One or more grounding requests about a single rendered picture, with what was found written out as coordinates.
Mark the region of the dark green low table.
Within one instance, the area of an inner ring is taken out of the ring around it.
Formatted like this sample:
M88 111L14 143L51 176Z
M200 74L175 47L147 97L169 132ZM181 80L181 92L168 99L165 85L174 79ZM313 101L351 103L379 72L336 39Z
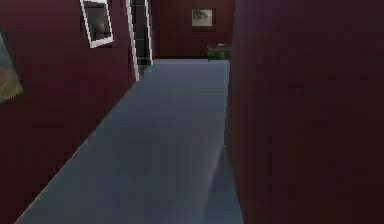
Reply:
M212 60L230 60L232 47L228 44L218 43L207 46L207 59Z

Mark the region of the white framed doorway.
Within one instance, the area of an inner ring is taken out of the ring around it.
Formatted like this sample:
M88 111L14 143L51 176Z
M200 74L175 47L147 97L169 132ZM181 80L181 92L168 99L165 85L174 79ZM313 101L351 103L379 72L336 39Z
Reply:
M135 80L153 64L149 0L125 0Z

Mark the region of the white framed dark picture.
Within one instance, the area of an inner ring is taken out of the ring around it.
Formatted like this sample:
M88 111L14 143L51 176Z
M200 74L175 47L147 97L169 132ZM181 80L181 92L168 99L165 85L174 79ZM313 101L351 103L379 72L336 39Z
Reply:
M108 0L79 0L90 48L114 41Z

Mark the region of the pale framed wall picture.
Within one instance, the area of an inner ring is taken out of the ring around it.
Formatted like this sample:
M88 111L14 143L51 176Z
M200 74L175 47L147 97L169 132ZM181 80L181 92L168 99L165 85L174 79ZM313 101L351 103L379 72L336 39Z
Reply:
M211 9L193 9L192 25L194 27L210 27L213 25L213 11Z

